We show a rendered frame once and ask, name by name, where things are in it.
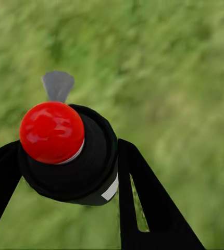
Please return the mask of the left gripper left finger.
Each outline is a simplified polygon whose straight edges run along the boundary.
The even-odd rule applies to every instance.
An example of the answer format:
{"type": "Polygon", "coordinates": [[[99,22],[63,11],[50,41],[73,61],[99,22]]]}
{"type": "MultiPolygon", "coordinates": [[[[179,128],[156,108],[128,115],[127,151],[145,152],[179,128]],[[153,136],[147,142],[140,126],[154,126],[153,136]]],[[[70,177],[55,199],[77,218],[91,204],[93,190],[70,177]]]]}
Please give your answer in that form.
{"type": "Polygon", "coordinates": [[[19,142],[0,147],[0,219],[22,176],[17,159],[19,142]]]}

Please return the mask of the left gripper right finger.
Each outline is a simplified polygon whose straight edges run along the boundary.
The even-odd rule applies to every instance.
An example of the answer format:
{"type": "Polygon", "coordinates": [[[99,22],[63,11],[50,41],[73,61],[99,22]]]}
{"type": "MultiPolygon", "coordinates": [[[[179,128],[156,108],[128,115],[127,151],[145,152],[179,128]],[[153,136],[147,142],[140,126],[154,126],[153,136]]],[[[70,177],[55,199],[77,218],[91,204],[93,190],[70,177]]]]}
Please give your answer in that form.
{"type": "Polygon", "coordinates": [[[206,250],[138,148],[118,139],[121,250],[206,250]],[[150,232],[138,230],[130,174],[150,232]]]}

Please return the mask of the pesticide atomizer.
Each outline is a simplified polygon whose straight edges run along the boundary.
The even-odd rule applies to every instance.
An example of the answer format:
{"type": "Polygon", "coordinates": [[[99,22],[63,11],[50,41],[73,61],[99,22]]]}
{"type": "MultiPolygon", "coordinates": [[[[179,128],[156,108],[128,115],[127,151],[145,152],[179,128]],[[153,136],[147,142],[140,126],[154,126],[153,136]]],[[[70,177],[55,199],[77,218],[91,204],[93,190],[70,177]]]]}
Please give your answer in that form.
{"type": "Polygon", "coordinates": [[[41,78],[48,102],[32,107],[19,129],[21,175],[41,196],[64,203],[103,206],[116,195],[118,141],[94,109],[65,104],[74,78],[53,70],[41,78]]]}

